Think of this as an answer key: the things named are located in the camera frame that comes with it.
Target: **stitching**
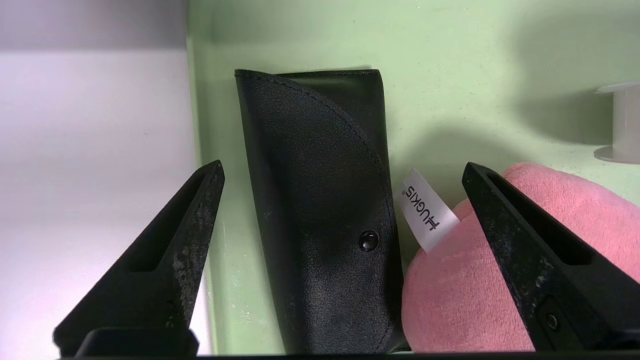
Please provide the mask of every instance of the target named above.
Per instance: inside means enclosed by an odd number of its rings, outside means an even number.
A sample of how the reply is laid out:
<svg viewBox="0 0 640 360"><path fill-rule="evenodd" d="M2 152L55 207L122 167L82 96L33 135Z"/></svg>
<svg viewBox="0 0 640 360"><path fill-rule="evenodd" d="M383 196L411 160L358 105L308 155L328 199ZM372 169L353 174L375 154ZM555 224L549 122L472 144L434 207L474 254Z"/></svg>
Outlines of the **stitching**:
<svg viewBox="0 0 640 360"><path fill-rule="evenodd" d="M364 70L367 72L375 72L377 73L377 71L375 70ZM351 130L351 132L353 134L355 134L359 139L360 142L362 143L362 145L364 145L365 150L367 151L367 154L371 157L371 160L373 160L374 164L376 165L376 168L378 169L378 177L382 178L383 177L383 169L382 169L382 160L380 159L380 155L378 155L377 153L374 154L371 152L369 146L367 146L367 142L365 141L365 138L362 137L361 134L358 133L358 131L353 127L352 124L349 123L349 120L345 118L345 116L343 116L343 114L341 114L339 111L337 111L334 106L332 106L330 103L327 103L324 99L318 97L316 94L313 94L312 92L306 91L304 88L297 88L295 86L292 86L291 84L287 84L284 81L280 81L278 79L273 79L273 78L267 78L264 76L256 76L256 75L249 75L249 74L236 74L237 77L240 78L247 78L247 79L254 79L254 80L259 80L259 81L267 81L269 83L274 83L274 84L278 84L281 86L284 86L286 88L289 88L291 90L295 90L301 94L305 94L306 96L312 98L313 100L316 100L317 102L319 102L321 105L327 107L332 113L336 114L338 116L338 118L340 118L342 120L342 122L344 123L344 125L347 125L347 127ZM382 192L385 194L385 203L387 205L387 216L389 217L390 220L392 220L392 216L391 216L391 210L390 210L390 201L389 201L389 196L388 196L388 192L385 191L385 187L382 185L382 182L380 183L380 188L382 190ZM385 339L387 338L389 332L391 331L391 326L392 326L392 322L389 320L387 323L387 329L385 330L384 335L382 336L382 338L380 339L380 342L378 342L378 345L376 346L376 352L378 352L380 350L380 348L382 347L382 343L385 341Z"/></svg>
<svg viewBox="0 0 640 360"><path fill-rule="evenodd" d="M377 70L352 70L352 71L318 71L318 72L302 72L302 73L292 73L292 74L280 74L277 76L284 76L286 78L304 78L305 76L313 75L313 76L362 76L362 75L378 75L379 72Z"/></svg>

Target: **light green surface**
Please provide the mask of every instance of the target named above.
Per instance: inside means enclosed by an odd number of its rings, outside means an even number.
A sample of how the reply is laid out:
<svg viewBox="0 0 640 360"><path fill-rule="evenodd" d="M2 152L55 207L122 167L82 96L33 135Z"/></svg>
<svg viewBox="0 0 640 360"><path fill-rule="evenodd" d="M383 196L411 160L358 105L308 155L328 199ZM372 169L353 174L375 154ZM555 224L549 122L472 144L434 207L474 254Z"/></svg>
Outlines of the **light green surface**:
<svg viewBox="0 0 640 360"><path fill-rule="evenodd" d="M393 184L415 167L451 206L467 161L499 172L534 161L640 204L640 167L593 157L611 141L611 98L591 94L640 79L640 1L204 0L189 23L202 161L221 159L227 175L208 267L220 354L282 351L236 68L380 69Z"/></svg>

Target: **pink fleece fabric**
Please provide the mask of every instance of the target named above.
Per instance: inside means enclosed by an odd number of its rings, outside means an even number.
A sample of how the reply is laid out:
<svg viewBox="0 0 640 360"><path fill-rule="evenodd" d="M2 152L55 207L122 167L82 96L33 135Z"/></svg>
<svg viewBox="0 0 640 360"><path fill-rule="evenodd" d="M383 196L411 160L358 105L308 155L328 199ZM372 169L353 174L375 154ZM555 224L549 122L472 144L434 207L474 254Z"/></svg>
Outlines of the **pink fleece fabric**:
<svg viewBox="0 0 640 360"><path fill-rule="evenodd" d="M640 208L600 185L541 165L504 177L609 261L640 281ZM468 200L461 222L404 281L403 327L415 352L534 350Z"/></svg>

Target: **white spool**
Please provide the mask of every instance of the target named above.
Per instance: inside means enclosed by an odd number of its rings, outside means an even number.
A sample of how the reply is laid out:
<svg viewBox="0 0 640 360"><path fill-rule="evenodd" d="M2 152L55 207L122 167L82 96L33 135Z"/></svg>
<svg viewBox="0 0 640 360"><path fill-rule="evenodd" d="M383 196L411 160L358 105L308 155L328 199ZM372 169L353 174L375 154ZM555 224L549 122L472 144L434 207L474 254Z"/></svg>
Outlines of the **white spool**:
<svg viewBox="0 0 640 360"><path fill-rule="evenodd" d="M597 94L613 94L613 145L593 154L605 161L640 164L640 82L603 86Z"/></svg>

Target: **leather surface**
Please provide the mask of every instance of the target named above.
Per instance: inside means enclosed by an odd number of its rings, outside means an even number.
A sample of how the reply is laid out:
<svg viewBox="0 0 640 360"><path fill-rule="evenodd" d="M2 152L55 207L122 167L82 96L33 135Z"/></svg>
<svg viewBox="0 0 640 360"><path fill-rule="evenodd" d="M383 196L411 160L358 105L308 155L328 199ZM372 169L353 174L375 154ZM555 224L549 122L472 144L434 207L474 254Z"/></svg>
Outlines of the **leather surface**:
<svg viewBox="0 0 640 360"><path fill-rule="evenodd" d="M377 70L236 71L253 197L288 354L404 346ZM360 235L374 231L364 252Z"/></svg>

